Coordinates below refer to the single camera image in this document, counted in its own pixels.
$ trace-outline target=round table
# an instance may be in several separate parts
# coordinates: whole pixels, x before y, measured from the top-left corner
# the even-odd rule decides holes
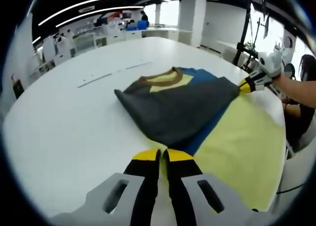
[[[140,63],[145,64],[126,69]],[[204,50],[150,37],[72,58],[14,103],[3,126],[7,156],[26,196],[44,216],[74,211],[90,190],[148,149],[114,89],[172,66],[202,68],[235,84],[247,76]],[[106,74],[111,75],[78,88],[83,80]],[[285,130],[281,101],[267,89],[250,95]]]

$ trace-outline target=blue fabric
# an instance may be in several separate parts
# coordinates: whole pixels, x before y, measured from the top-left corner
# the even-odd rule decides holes
[[[211,73],[203,70],[203,69],[194,69],[194,68],[180,68],[183,74],[191,75],[193,78],[188,84],[196,84],[203,81],[212,81],[216,80],[217,77],[212,75]],[[212,130],[216,127],[217,123],[227,110],[229,105],[224,107],[221,111],[218,112],[216,117],[210,122],[195,136],[195,138],[183,149],[184,152],[194,156],[197,152],[200,145],[204,142],[204,140],[208,137],[208,135],[212,132]]]

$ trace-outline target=human arm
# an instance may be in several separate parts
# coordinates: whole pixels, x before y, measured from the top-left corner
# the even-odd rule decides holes
[[[283,109],[286,113],[295,116],[297,118],[301,117],[300,105],[288,105],[283,103]]]
[[[273,80],[273,83],[289,98],[311,108],[316,108],[316,81],[300,82],[281,74]]]

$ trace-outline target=black pole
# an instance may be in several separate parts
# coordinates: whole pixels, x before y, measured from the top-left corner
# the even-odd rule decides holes
[[[237,44],[237,54],[236,54],[236,56],[235,56],[235,58],[233,60],[233,65],[235,65],[235,66],[237,66],[239,58],[240,58],[240,55],[241,55],[241,53],[243,51],[243,44],[245,43],[246,34],[247,34],[247,30],[248,30],[249,19],[250,19],[250,13],[251,13],[251,2],[252,2],[252,0],[248,0],[248,7],[247,7],[245,24],[243,26],[241,40]]]

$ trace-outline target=window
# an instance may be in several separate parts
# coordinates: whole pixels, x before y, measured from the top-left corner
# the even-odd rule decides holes
[[[245,42],[253,43],[256,37],[259,19],[260,19],[261,24],[265,24],[265,21],[263,19],[263,13],[259,11],[255,11],[253,6],[251,8],[250,15],[251,15],[251,20],[249,21]],[[265,33],[265,27],[260,25],[259,31],[258,31],[258,37],[255,44],[256,51],[272,52],[275,44],[282,45],[283,36],[284,36],[284,26],[281,23],[277,22],[276,20],[270,17],[269,31],[265,39],[263,39],[264,33]]]
[[[161,3],[159,23],[169,26],[178,26],[180,2],[174,0]]]
[[[305,45],[301,39],[296,38],[292,64],[294,65],[294,68],[295,68],[295,77],[299,81],[301,80],[301,69],[300,69],[301,58],[304,54],[313,55],[312,51],[308,48],[308,46]]]
[[[155,24],[156,19],[156,4],[151,4],[144,7],[144,12],[148,16],[149,24]]]

